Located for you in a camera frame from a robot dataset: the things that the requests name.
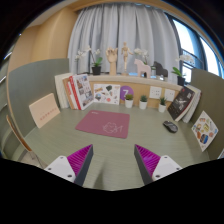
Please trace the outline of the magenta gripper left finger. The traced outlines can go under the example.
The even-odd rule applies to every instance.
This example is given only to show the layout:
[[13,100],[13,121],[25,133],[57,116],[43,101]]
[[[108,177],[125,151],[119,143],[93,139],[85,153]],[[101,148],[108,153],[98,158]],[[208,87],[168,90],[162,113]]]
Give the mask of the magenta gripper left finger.
[[92,157],[93,145],[90,144],[72,153],[68,157],[59,156],[45,168],[45,171],[82,186]]

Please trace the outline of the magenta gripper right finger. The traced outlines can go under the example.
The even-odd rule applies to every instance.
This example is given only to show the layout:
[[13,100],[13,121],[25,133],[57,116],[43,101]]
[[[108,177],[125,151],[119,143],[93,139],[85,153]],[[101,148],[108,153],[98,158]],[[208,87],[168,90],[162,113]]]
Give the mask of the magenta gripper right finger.
[[145,185],[181,170],[168,155],[159,156],[140,145],[134,146],[134,155]]

